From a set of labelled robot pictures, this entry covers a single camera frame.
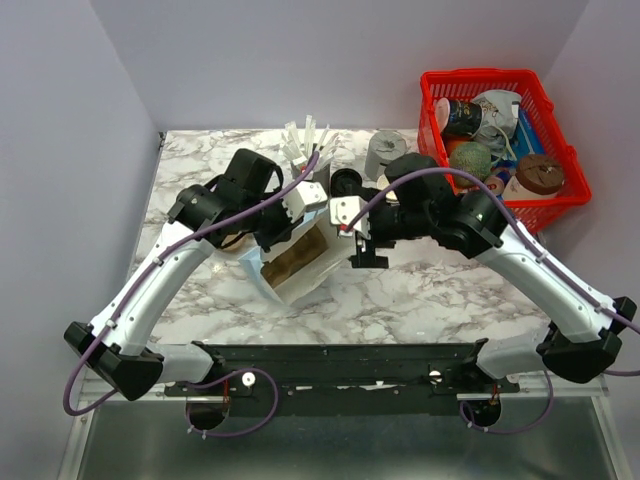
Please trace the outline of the brown cardboard cup carrier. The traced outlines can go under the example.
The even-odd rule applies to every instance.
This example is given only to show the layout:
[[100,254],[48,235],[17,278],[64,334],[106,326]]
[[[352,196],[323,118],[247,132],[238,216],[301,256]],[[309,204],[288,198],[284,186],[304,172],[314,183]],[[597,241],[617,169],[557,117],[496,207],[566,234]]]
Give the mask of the brown cardboard cup carrier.
[[328,249],[327,240],[318,226],[303,234],[290,248],[265,261],[261,275],[270,287],[276,288],[292,275],[311,264]]

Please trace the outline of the blue paper bag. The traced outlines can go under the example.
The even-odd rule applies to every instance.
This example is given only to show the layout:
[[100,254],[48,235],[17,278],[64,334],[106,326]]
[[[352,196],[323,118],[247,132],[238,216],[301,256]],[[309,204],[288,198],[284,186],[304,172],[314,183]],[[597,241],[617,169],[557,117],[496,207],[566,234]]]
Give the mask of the blue paper bag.
[[[302,268],[281,285],[276,288],[270,287],[261,275],[261,268],[264,262],[273,260],[276,256],[286,251],[314,226],[318,226],[323,233],[327,240],[328,249],[311,264]],[[336,233],[334,226],[329,221],[329,211],[323,209],[306,214],[303,222],[294,229],[289,241],[275,245],[268,252],[258,246],[253,247],[240,256],[239,263],[250,282],[263,296],[276,302],[290,305],[316,289],[353,253],[353,240],[340,237]]]

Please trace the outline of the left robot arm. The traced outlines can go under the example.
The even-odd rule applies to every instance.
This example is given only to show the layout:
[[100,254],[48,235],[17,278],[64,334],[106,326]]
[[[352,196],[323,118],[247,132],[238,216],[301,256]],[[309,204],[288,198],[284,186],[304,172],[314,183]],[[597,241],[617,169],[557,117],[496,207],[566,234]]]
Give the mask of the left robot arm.
[[289,233],[298,224],[286,203],[308,186],[319,159],[313,153],[299,176],[267,189],[282,169],[269,158],[239,149],[224,173],[183,189],[169,209],[155,246],[120,292],[89,322],[73,321],[63,338],[113,394],[135,401],[162,383],[188,382],[201,395],[214,393],[222,372],[201,346],[158,347],[152,330],[192,273],[229,235],[265,228],[276,216]]

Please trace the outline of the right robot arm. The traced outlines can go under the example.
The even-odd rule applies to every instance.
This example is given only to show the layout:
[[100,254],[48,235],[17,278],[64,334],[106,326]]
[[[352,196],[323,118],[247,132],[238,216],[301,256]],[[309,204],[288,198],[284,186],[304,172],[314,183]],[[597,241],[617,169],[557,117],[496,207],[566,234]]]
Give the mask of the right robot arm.
[[460,379],[480,392],[511,374],[548,370],[585,384],[609,371],[631,327],[636,305],[614,299],[578,278],[538,243],[506,205],[480,184],[457,194],[448,177],[461,171],[437,166],[435,160],[406,154],[386,167],[389,190],[350,187],[331,202],[332,222],[340,234],[356,235],[365,247],[356,253],[356,268],[384,268],[376,255],[397,240],[422,237],[457,251],[500,274],[549,318],[546,328],[502,340],[483,340],[460,367]]

